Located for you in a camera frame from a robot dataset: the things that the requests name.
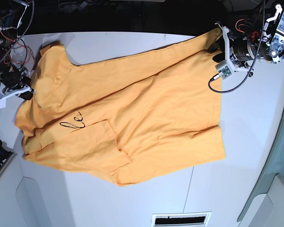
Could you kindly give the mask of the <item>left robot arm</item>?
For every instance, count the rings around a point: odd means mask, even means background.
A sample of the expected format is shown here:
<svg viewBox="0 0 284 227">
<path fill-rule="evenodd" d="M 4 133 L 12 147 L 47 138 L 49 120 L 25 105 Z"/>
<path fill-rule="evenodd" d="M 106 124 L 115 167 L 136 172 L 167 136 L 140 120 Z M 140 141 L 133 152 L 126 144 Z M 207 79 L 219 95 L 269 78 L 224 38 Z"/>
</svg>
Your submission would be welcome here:
<svg viewBox="0 0 284 227">
<path fill-rule="evenodd" d="M 240 71 L 251 76 L 256 60 L 277 64 L 284 58 L 284 0 L 270 9 L 260 4 L 254 14 L 254 22 L 239 19 L 234 25 L 235 32 L 216 23 L 222 36 L 209 51 L 221 51 L 213 57 L 219 77 L 225 79 Z"/>
</svg>

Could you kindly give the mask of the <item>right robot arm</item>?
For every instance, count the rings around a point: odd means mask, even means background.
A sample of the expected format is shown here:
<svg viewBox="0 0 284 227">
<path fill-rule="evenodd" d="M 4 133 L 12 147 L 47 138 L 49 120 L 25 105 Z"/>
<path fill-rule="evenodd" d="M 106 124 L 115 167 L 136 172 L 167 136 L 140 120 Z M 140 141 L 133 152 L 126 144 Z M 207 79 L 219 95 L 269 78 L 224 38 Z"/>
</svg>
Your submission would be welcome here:
<svg viewBox="0 0 284 227">
<path fill-rule="evenodd" d="M 0 0 L 0 98 L 30 100 L 35 92 L 25 67 L 35 56 L 23 40 L 34 12 L 33 0 Z"/>
</svg>

